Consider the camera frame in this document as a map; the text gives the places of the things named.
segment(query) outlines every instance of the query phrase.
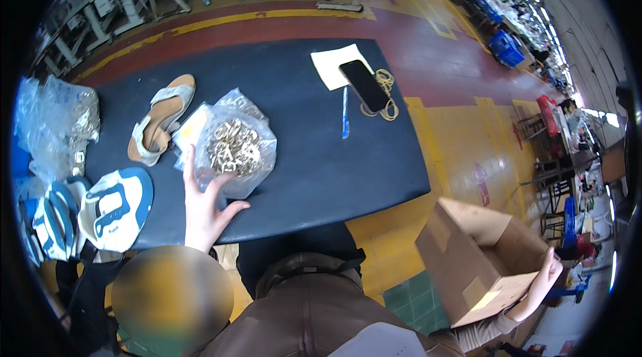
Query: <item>sandal strap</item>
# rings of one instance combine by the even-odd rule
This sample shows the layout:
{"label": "sandal strap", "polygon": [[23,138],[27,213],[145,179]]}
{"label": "sandal strap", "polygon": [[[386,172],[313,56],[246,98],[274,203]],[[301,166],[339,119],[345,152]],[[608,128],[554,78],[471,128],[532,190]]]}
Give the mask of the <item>sandal strap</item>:
{"label": "sandal strap", "polygon": [[145,118],[140,122],[136,123],[133,127],[132,131],[132,138],[136,143],[136,149],[138,150],[138,153],[143,159],[154,159],[157,156],[159,156],[161,153],[165,152],[167,150],[167,146],[170,143],[172,137],[169,135],[168,132],[161,128],[156,128],[156,131],[154,132],[154,136],[152,138],[152,141],[158,145],[158,151],[157,152],[151,152],[148,149],[145,148],[145,146],[142,144],[142,137],[143,137],[143,130],[147,125],[149,124],[151,120],[151,116],[146,115]]}
{"label": "sandal strap", "polygon": [[151,98],[149,103],[153,106],[155,103],[164,101],[170,97],[179,96],[183,101],[183,108],[185,108],[185,106],[190,102],[193,93],[194,87],[187,84],[179,85],[178,87],[162,88],[156,92],[156,95]]}

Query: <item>white sandal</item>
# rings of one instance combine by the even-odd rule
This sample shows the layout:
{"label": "white sandal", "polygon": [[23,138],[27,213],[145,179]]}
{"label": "white sandal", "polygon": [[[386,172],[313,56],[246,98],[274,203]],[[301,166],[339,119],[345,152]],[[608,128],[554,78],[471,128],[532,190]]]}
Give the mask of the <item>white sandal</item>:
{"label": "white sandal", "polygon": [[187,110],[195,91],[194,76],[184,74],[156,93],[149,113],[133,127],[127,147],[130,160],[145,166],[158,162],[172,139],[170,133],[178,128],[176,121]]}

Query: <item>bag of parts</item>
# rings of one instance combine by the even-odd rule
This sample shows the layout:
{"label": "bag of parts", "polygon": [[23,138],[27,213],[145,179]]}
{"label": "bag of parts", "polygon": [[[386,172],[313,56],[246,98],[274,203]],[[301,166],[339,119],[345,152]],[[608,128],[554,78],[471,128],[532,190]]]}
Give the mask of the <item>bag of parts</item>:
{"label": "bag of parts", "polygon": [[[195,143],[195,177],[201,191],[217,176],[234,173],[219,200],[244,200],[274,168],[277,138],[269,120],[239,90],[231,90],[214,106],[201,104],[172,136],[181,152]],[[181,155],[175,168],[182,170]]]}

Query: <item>blue crate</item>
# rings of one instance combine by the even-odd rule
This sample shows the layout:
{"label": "blue crate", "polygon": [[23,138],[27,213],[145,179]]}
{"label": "blue crate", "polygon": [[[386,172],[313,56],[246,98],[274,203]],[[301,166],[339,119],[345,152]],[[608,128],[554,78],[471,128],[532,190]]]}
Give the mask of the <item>blue crate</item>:
{"label": "blue crate", "polygon": [[510,68],[515,67],[525,59],[519,44],[503,29],[500,29],[491,39],[490,45],[497,59]]}
{"label": "blue crate", "polygon": [[491,18],[494,22],[502,22],[504,17],[500,15],[486,0],[477,0],[477,5]]}

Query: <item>white paper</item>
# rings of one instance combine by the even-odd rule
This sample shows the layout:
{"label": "white paper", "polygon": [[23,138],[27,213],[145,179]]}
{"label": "white paper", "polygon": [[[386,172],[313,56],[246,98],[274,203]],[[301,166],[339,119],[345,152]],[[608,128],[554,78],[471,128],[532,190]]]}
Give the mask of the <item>white paper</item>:
{"label": "white paper", "polygon": [[365,67],[374,74],[374,71],[365,60],[356,43],[346,46],[345,48],[336,49],[333,51],[310,53],[312,63],[315,65],[319,77],[328,88],[328,90],[335,90],[350,85],[348,80],[345,79],[339,66],[353,60],[361,60]]}

